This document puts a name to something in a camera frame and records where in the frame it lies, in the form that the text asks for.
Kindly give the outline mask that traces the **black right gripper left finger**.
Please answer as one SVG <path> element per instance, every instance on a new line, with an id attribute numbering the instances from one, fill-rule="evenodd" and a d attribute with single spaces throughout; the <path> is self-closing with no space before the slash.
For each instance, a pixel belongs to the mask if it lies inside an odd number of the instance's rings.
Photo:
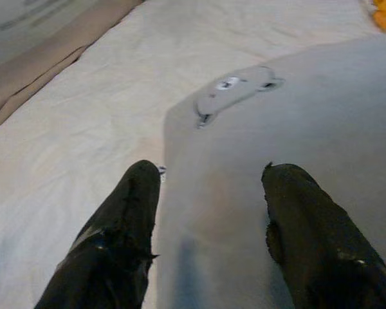
<path id="1" fill-rule="evenodd" d="M 158 168 L 130 166 L 57 265 L 36 308 L 141 308 L 149 284 Z"/>

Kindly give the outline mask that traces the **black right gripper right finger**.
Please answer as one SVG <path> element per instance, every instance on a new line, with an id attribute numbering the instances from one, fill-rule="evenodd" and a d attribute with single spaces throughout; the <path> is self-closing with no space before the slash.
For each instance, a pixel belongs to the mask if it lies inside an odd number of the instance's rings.
<path id="1" fill-rule="evenodd" d="M 303 168 L 273 165 L 261 182 L 266 244 L 295 308 L 386 308 L 386 264 L 348 213 Z"/>

